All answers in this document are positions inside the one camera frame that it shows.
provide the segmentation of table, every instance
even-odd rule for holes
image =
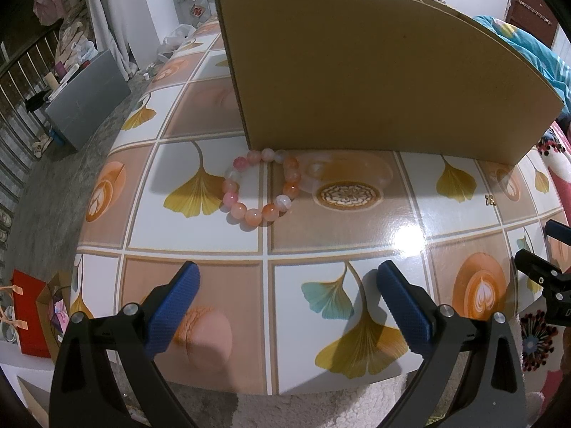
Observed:
[[[92,317],[142,302],[185,260],[199,265],[198,295],[155,359],[167,380],[285,394],[391,378],[421,358],[376,288],[373,269],[384,260],[437,304],[478,319],[512,317],[540,296],[515,270],[518,249],[571,266],[567,247],[542,234],[546,220],[566,218],[535,149],[515,168],[392,151],[295,152],[301,194],[256,229],[219,209],[222,175],[246,152],[213,20],[161,69],[119,132],[75,257],[71,311]],[[244,174],[248,207],[281,192],[274,166]]]

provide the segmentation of white fluffy rug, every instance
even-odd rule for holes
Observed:
[[[406,375],[369,386],[301,396],[238,396],[232,428],[376,428],[406,387]]]

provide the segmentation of wooden door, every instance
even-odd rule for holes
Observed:
[[[549,48],[553,44],[557,19],[543,0],[512,0],[506,22],[533,35]]]

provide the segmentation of curtain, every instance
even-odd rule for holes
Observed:
[[[91,15],[97,50],[110,50],[125,81],[137,71],[129,61],[126,22],[122,15],[121,0],[86,0]]]

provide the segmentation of blue gripper pad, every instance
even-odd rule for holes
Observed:
[[[571,246],[571,228],[567,225],[550,219],[545,224],[545,234]]]
[[[147,324],[145,353],[151,360],[156,354],[167,350],[201,285],[201,274],[195,263],[185,263],[177,276],[178,280],[171,286]]]
[[[432,324],[418,303],[418,299],[426,298],[434,304],[430,296],[419,286],[411,285],[400,273],[392,261],[379,265],[377,273],[377,288],[379,289],[390,313],[413,353],[426,357],[432,351]],[[415,290],[420,289],[426,298],[419,297]]]

